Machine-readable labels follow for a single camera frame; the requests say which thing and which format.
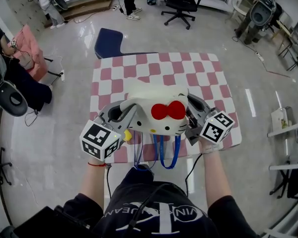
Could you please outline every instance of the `white wristband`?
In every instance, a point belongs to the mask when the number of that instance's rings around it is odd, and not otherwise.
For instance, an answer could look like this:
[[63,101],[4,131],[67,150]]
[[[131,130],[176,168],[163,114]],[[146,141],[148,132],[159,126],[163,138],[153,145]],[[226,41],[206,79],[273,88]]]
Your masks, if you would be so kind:
[[219,145],[206,145],[206,146],[203,146],[202,154],[213,153],[215,151],[218,151],[219,148],[220,148]]

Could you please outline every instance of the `red bow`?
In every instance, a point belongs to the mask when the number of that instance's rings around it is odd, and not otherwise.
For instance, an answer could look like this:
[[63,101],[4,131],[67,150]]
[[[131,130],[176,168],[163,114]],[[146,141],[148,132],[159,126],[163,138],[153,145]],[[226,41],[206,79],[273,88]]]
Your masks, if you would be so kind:
[[164,104],[155,104],[151,108],[151,115],[156,120],[161,120],[170,116],[173,119],[181,120],[185,117],[185,107],[180,101],[173,101],[166,106]]

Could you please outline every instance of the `black dress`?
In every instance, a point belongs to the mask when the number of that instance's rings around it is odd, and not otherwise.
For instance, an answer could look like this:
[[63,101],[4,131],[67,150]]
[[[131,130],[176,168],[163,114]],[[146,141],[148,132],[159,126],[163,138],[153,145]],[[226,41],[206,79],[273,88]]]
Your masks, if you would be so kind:
[[[0,30],[0,40],[4,32]],[[50,103],[52,99],[51,89],[44,84],[35,81],[24,67],[19,64],[19,59],[3,56],[6,63],[5,80],[12,82],[24,96],[28,106],[41,111],[44,103]]]

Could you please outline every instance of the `red string bracelet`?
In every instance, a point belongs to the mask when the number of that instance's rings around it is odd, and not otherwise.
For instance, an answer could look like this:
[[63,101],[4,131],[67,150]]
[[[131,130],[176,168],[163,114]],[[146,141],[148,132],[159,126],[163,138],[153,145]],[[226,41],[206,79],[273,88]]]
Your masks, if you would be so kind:
[[104,167],[104,166],[106,166],[106,163],[101,164],[101,165],[94,165],[94,164],[91,164],[91,163],[88,162],[88,164],[93,166],[93,167]]

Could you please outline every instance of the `white box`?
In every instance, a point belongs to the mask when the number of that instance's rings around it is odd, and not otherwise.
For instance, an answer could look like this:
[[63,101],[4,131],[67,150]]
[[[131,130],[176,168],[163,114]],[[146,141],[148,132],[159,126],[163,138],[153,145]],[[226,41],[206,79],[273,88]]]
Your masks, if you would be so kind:
[[219,144],[227,137],[234,124],[234,120],[221,111],[206,120],[200,136],[214,144]]
[[88,120],[79,136],[83,152],[105,161],[105,159],[119,148],[121,134]]

